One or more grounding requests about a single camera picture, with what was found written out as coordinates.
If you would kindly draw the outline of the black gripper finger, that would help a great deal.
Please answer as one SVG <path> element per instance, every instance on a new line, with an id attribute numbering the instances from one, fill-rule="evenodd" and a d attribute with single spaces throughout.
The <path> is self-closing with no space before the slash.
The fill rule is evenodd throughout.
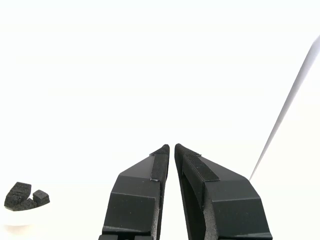
<path id="1" fill-rule="evenodd" d="M 110 193 L 101 240 L 158 240 L 170 147 L 121 172 Z"/>
<path id="2" fill-rule="evenodd" d="M 181 144 L 174 148 L 190 240 L 271 240 L 262 200 L 244 176 Z"/>

